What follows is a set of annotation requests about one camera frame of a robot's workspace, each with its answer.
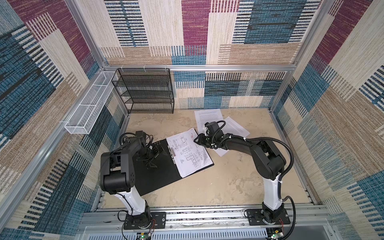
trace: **white mesh basket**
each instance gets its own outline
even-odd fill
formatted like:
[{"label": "white mesh basket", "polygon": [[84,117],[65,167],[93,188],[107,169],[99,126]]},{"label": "white mesh basket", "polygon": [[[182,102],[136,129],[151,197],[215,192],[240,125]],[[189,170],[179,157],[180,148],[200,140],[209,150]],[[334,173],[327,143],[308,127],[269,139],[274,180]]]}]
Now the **white mesh basket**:
[{"label": "white mesh basket", "polygon": [[65,124],[65,129],[70,134],[89,134],[91,132],[113,89],[111,82],[113,78],[117,80],[115,72],[110,71],[104,71],[98,76]]}]

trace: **sheet of paper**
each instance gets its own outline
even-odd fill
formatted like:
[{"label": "sheet of paper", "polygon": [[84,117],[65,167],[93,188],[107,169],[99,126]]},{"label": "sheet of paper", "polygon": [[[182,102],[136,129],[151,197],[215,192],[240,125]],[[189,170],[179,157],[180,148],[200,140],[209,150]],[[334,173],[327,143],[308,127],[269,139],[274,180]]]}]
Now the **sheet of paper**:
[{"label": "sheet of paper", "polygon": [[[235,120],[233,120],[231,117],[227,117],[226,119],[224,119],[224,121],[225,121],[225,126],[222,128],[222,131],[223,131],[224,134],[232,133],[234,135],[239,135],[239,136],[242,136],[242,137],[246,137],[246,136],[248,136],[250,134],[245,128],[243,128],[240,124],[235,122]],[[221,148],[215,150],[215,152],[220,157],[222,157],[228,151],[229,150],[224,150],[224,149],[221,149]]]},{"label": "sheet of paper", "polygon": [[204,124],[206,122],[217,122],[223,120],[223,115],[220,109],[208,109],[195,111],[195,118],[197,123],[197,132],[204,133]]},{"label": "sheet of paper", "polygon": [[193,141],[195,138],[197,138],[197,133],[194,128],[167,137],[167,143],[174,153],[177,169],[183,178],[213,164],[205,147],[197,145]]}]

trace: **work surface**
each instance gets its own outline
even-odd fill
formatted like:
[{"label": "work surface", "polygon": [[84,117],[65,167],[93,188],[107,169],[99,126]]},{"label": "work surface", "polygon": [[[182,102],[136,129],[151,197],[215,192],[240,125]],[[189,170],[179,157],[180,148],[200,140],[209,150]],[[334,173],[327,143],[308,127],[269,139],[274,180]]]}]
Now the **work surface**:
[{"label": "work surface", "polygon": [[[280,139],[267,109],[222,109],[224,119],[230,116],[251,134],[251,137]],[[187,131],[197,130],[194,110],[175,109],[174,114],[132,114],[127,132],[143,130],[154,136],[154,142]],[[285,148],[276,144],[285,156]],[[263,179],[256,171],[250,155],[229,151],[220,157],[213,149],[207,149],[214,166],[187,176],[179,181],[143,196],[151,207],[245,205],[261,204],[264,198]],[[308,197],[294,169],[283,178],[282,197],[292,196],[295,203],[308,203]],[[123,203],[108,193],[103,208],[124,208]]]}]

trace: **black clipboard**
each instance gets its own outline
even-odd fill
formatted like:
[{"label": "black clipboard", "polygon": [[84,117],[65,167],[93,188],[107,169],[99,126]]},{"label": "black clipboard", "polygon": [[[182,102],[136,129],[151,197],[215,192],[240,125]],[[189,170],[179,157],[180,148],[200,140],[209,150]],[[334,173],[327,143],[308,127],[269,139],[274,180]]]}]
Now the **black clipboard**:
[{"label": "black clipboard", "polygon": [[[140,196],[182,179],[179,174],[179,170],[170,155],[167,139],[154,142],[153,145],[163,148],[163,151],[158,155],[158,157],[152,161],[157,166],[156,169],[147,169],[143,162],[133,161],[136,175],[135,186]],[[199,169],[193,174],[213,165],[214,164],[211,164]]]}]

